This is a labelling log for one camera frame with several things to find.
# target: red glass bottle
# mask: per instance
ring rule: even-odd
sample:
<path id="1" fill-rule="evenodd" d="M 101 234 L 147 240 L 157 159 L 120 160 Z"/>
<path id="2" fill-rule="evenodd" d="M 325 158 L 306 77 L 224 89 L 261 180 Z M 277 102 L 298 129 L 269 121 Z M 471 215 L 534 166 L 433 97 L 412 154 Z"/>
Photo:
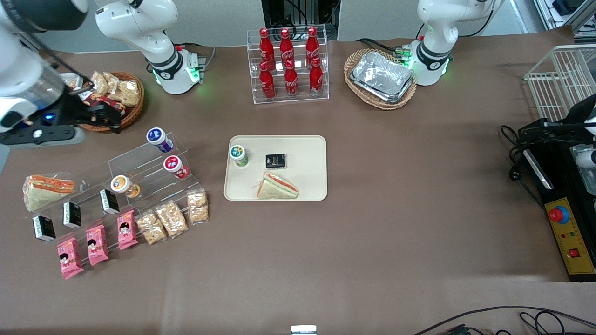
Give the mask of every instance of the red glass bottle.
<path id="1" fill-rule="evenodd" d="M 267 69 L 273 71 L 275 70 L 275 54 L 273 53 L 273 44 L 269 40 L 269 32 L 267 28 L 261 28 L 259 34 L 261 36 L 261 42 L 259 44 L 261 58 L 267 63 Z"/>
<path id="2" fill-rule="evenodd" d="M 311 95 L 318 97 L 323 92 L 323 70 L 321 70 L 321 59 L 319 57 L 312 59 L 311 68 Z"/>
<path id="3" fill-rule="evenodd" d="M 319 58 L 319 41 L 316 39 L 316 27 L 308 29 L 308 41 L 306 41 L 306 68 L 311 69 L 311 62 Z"/>
<path id="4" fill-rule="evenodd" d="M 288 60 L 292 60 L 292 65 L 294 64 L 294 45 L 290 41 L 290 31 L 287 28 L 281 29 L 280 53 L 284 67 Z"/>
<path id="5" fill-rule="evenodd" d="M 284 64 L 285 91 L 288 93 L 289 99 L 296 99 L 298 97 L 298 74 L 294 69 L 294 60 L 287 60 Z"/>
<path id="6" fill-rule="evenodd" d="M 261 88 L 263 89 L 263 95 L 265 100 L 271 101 L 275 99 L 275 87 L 273 85 L 273 76 L 269 72 L 267 62 L 262 61 L 260 64 L 261 73 L 259 79 L 261 82 Z"/>

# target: red emergency stop button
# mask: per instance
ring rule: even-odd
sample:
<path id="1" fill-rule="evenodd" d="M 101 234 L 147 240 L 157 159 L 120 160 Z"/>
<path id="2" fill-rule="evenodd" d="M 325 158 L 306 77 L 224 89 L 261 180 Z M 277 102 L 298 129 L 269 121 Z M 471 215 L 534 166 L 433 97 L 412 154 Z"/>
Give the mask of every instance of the red emergency stop button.
<path id="1" fill-rule="evenodd" d="M 557 206 L 548 211 L 548 217 L 559 224 L 566 224 L 569 221 L 569 212 L 563 206 Z"/>

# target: foil container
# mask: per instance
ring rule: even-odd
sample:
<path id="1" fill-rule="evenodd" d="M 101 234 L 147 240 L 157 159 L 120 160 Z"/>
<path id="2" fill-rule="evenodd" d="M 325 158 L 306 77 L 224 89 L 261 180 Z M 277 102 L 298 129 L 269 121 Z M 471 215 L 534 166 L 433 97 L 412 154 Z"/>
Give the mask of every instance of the foil container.
<path id="1" fill-rule="evenodd" d="M 407 67 L 388 60 L 379 52 L 369 52 L 350 73 L 350 79 L 361 88 L 388 103 L 397 103 L 414 81 Z"/>

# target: yellow control panel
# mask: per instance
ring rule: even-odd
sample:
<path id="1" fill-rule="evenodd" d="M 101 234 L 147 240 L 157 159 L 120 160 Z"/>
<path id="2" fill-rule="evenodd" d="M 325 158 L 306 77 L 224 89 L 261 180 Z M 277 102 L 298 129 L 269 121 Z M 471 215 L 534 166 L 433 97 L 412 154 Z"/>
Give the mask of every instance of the yellow control panel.
<path id="1" fill-rule="evenodd" d="M 579 233 L 567 198 L 544 205 L 569 274 L 593 274 L 594 264 Z"/>

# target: wicker basket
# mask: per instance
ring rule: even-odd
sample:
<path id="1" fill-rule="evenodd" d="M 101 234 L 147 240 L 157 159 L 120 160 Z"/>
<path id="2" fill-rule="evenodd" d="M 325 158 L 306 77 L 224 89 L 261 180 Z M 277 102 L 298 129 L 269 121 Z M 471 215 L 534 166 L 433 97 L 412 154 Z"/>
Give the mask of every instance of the wicker basket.
<path id="1" fill-rule="evenodd" d="M 350 72 L 352 72 L 352 70 L 356 67 L 356 65 L 358 65 L 362 56 L 368 52 L 374 52 L 374 51 L 379 52 L 381 55 L 385 56 L 389 60 L 392 60 L 394 62 L 398 61 L 397 58 L 395 58 L 394 56 L 392 56 L 384 51 L 379 51 L 379 50 L 374 50 L 374 49 L 362 49 L 357 52 L 354 52 L 350 57 L 347 58 L 346 64 L 344 64 L 344 66 L 343 66 L 343 74 L 344 74 L 344 79 L 346 81 L 346 84 L 360 99 L 362 99 L 365 103 L 367 103 L 371 106 L 377 107 L 382 110 L 398 109 L 399 107 L 402 107 L 403 105 L 405 105 L 412 98 L 412 96 L 414 95 L 414 92 L 416 92 L 416 81 L 415 80 L 412 83 L 412 85 L 410 85 L 410 87 L 408 88 L 406 93 L 403 95 L 403 97 L 399 100 L 399 102 L 397 104 L 389 104 L 389 103 L 383 101 L 381 98 L 368 92 L 364 88 L 361 88 L 360 86 L 354 84 L 354 82 L 352 82 L 350 80 Z"/>
<path id="2" fill-rule="evenodd" d="M 124 116 L 122 117 L 122 120 L 120 121 L 120 128 L 124 129 L 124 128 L 130 126 L 131 124 L 133 124 L 141 115 L 141 112 L 143 110 L 143 100 L 145 99 L 145 89 L 143 88 L 143 83 L 136 76 L 133 76 L 132 74 L 130 74 L 128 72 L 112 72 L 111 74 L 113 74 L 115 77 L 117 77 L 118 79 L 120 79 L 122 81 L 135 80 L 137 87 L 139 88 L 139 103 L 135 107 L 127 107 L 125 109 Z M 108 128 L 108 127 L 97 127 L 97 126 L 91 126 L 91 125 L 79 125 L 79 126 L 83 129 L 86 129 L 86 130 L 92 131 L 92 132 L 104 132 L 104 133 L 111 132 L 110 128 Z"/>

